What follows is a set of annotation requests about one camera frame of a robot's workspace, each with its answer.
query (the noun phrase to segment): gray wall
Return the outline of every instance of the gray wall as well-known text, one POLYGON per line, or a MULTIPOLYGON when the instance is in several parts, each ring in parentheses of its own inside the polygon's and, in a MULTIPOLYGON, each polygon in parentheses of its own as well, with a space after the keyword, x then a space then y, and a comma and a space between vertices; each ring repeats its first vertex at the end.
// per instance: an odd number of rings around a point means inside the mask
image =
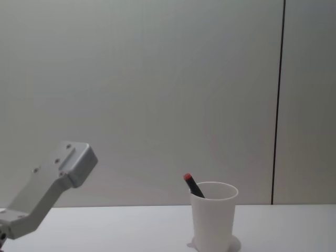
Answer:
POLYGON ((0 2, 0 206, 62 139, 99 165, 58 206, 270 203, 281 0, 0 2))
POLYGON ((275 203, 336 203, 336 5, 286 4, 275 203))

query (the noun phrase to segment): table surface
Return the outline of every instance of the table surface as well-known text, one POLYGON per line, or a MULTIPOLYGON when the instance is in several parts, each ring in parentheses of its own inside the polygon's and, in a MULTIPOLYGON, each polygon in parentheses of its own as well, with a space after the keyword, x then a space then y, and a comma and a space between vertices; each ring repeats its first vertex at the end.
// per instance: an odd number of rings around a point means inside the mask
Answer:
MULTIPOLYGON (((241 252, 335 252, 336 205, 237 206, 233 234, 241 252)), ((192 238, 190 206, 54 208, 4 250, 194 252, 192 238)))

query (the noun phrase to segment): white cup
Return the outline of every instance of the white cup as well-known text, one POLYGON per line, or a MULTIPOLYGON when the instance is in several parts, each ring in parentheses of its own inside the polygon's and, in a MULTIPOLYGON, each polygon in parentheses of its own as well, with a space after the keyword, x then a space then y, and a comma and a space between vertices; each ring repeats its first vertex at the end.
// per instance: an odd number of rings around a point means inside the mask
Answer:
POLYGON ((199 252, 227 252, 238 189, 221 182, 201 182, 198 186, 205 198, 191 194, 195 246, 199 252))

